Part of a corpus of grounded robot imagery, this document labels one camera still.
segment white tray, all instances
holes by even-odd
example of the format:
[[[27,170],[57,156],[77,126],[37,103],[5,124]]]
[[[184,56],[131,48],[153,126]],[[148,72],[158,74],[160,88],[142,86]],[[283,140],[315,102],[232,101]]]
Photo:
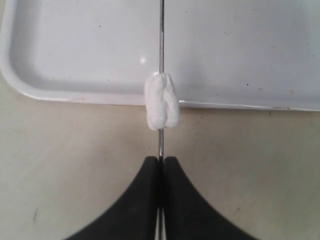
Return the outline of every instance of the white tray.
[[[320,1],[165,4],[165,71],[182,105],[320,110]],[[0,67],[36,99],[143,105],[158,48],[158,0],[7,0]]]

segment white plastic tray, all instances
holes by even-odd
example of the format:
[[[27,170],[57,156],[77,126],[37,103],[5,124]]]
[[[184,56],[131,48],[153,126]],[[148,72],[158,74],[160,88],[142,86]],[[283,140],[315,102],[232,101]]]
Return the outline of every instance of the white plastic tray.
[[[165,71],[182,105],[320,110],[320,1],[165,4]],[[158,48],[158,0],[7,0],[0,67],[36,99],[143,105]]]

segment beige table surface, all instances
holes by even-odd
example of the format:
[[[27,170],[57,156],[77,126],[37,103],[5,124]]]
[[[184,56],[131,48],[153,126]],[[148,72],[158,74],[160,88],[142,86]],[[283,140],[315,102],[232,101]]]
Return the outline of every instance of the beige table surface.
[[[0,240],[61,240],[99,216],[157,154],[145,118],[143,107],[33,100],[0,76]],[[314,112],[183,109],[165,131],[165,154],[263,240],[320,240],[319,153]]]

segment white surface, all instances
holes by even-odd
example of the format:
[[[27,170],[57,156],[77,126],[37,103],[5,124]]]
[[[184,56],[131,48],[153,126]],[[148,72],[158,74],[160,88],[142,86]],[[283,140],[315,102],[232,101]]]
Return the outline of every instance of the white surface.
[[[151,130],[174,128],[180,119],[180,106],[170,74],[150,77],[144,84],[146,120]]]
[[[183,109],[165,130],[165,155],[259,239],[319,240],[319,134],[317,112]],[[157,148],[144,107],[36,101],[0,75],[0,240],[65,239]]]
[[[184,106],[320,110],[318,0],[174,0],[165,71]],[[11,0],[1,69],[18,91],[142,105],[158,71],[159,3]]]

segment countertop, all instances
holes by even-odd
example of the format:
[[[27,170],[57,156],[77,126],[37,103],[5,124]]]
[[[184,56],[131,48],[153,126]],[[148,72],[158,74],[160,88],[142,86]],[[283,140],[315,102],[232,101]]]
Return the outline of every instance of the countertop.
[[[183,109],[165,130],[165,155],[254,236],[320,240],[319,136],[317,112]],[[144,107],[38,101],[0,76],[0,240],[68,237],[157,147]]]

